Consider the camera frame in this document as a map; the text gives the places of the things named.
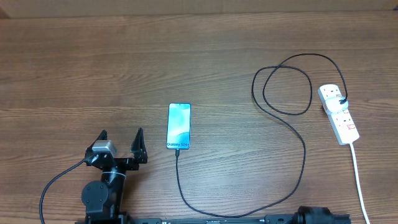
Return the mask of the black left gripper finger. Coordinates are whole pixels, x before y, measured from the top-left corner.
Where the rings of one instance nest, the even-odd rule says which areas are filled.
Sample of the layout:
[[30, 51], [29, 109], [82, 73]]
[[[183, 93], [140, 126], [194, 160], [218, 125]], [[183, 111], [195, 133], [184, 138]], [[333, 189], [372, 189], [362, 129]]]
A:
[[144, 144], [144, 130], [139, 128], [136, 137], [131, 144], [131, 153], [134, 154], [134, 160], [138, 164], [146, 164], [148, 155]]
[[107, 131], [104, 129], [104, 130], [102, 130], [102, 132], [99, 134], [99, 136], [94, 140], [94, 142], [93, 142], [89, 147], [86, 148], [85, 157], [86, 157], [90, 152], [93, 151], [92, 148], [93, 148], [93, 146], [94, 146], [94, 144], [95, 144], [96, 141], [98, 141], [98, 140], [107, 140], [107, 139], [108, 139], [108, 133], [107, 133]]

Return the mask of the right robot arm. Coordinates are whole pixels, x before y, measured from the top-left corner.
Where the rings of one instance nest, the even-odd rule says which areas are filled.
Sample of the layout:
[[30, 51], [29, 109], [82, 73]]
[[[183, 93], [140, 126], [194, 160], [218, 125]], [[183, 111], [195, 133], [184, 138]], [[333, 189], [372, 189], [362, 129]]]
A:
[[293, 224], [334, 224], [335, 217], [326, 207], [301, 206], [292, 218]]

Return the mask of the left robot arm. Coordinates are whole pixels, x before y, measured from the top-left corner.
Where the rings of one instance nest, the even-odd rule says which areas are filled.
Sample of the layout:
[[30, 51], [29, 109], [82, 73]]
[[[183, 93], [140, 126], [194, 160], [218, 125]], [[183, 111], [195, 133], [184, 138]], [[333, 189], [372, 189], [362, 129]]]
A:
[[103, 130], [86, 149], [83, 162], [101, 170], [101, 179], [83, 188], [81, 200], [85, 205], [85, 223], [133, 223], [128, 212], [121, 210], [127, 171], [137, 171], [147, 163], [144, 131], [139, 128], [131, 144], [131, 157], [117, 157], [117, 149]]

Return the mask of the blue Samsung Galaxy smartphone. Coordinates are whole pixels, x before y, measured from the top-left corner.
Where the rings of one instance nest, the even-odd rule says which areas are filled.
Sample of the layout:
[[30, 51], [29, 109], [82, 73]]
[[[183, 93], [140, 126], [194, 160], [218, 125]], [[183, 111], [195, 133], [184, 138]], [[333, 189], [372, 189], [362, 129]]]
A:
[[190, 148], [191, 112], [190, 103], [169, 104], [167, 149], [188, 150]]

